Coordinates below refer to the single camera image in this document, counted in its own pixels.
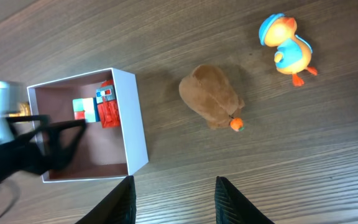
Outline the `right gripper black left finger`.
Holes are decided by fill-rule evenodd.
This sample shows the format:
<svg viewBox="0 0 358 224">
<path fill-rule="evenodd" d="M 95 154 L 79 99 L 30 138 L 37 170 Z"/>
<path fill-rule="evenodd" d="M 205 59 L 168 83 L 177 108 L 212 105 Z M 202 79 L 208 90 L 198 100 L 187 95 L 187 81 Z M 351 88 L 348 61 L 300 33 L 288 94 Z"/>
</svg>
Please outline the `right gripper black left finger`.
<svg viewBox="0 0 358 224">
<path fill-rule="evenodd" d="M 135 182 L 130 175 L 76 224 L 135 224 L 136 211 Z"/>
</svg>

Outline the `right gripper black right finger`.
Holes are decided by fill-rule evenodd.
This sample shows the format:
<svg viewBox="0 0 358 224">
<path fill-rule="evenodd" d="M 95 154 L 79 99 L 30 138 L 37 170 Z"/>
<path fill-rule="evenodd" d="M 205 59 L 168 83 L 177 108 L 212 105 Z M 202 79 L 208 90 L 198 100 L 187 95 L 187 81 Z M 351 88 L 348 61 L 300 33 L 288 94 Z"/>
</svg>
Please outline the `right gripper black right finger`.
<svg viewBox="0 0 358 224">
<path fill-rule="evenodd" d="M 216 177 L 214 202 L 217 224 L 273 224 L 225 177 Z"/>
</svg>

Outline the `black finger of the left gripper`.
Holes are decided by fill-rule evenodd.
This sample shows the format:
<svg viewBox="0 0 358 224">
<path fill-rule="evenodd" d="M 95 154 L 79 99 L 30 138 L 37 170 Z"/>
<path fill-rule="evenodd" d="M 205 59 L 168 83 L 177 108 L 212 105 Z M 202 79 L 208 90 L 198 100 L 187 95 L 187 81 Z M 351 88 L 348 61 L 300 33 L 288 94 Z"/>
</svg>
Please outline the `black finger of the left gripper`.
<svg viewBox="0 0 358 224">
<path fill-rule="evenodd" d="M 48 115 L 29 115 L 6 117 L 8 133 L 11 139 L 7 146 L 38 146 L 37 138 L 47 131 L 50 124 Z"/>
<path fill-rule="evenodd" d="M 73 160 L 78 145 L 86 131 L 87 123 L 84 119 L 49 123 L 40 122 L 41 131 L 48 137 L 45 155 L 42 157 L 41 170 L 63 170 Z M 70 141 L 63 139 L 63 132 L 78 128 Z"/>
</svg>

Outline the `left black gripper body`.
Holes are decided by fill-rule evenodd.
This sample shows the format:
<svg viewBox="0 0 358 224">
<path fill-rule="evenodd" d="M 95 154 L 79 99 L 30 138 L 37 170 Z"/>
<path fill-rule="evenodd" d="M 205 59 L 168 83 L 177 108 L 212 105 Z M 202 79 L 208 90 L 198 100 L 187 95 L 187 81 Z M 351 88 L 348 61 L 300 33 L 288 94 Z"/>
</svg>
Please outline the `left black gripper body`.
<svg viewBox="0 0 358 224">
<path fill-rule="evenodd" d="M 0 183 L 20 170 L 42 175 L 42 155 L 35 143 L 0 144 Z"/>
</svg>

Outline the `multicoloured puzzle cube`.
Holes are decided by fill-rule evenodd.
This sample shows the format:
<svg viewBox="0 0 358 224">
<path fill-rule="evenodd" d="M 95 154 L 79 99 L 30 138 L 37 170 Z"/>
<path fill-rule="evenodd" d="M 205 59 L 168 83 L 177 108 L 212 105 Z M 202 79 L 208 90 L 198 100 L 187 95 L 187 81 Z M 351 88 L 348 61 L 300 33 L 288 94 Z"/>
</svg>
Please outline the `multicoloured puzzle cube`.
<svg viewBox="0 0 358 224">
<path fill-rule="evenodd" d="M 87 123 L 100 122 L 96 98 L 78 98 L 72 103 L 75 119 L 85 119 Z"/>
</svg>

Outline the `red toy fire truck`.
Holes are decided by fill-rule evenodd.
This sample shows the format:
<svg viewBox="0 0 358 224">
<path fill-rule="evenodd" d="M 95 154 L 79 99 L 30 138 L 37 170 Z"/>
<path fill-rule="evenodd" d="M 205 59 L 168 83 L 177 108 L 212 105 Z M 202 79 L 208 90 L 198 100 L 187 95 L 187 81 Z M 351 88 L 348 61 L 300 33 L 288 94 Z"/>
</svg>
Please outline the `red toy fire truck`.
<svg viewBox="0 0 358 224">
<path fill-rule="evenodd" d="M 96 103 L 102 128 L 116 128 L 121 125 L 113 80 L 106 80 L 96 90 Z"/>
</svg>

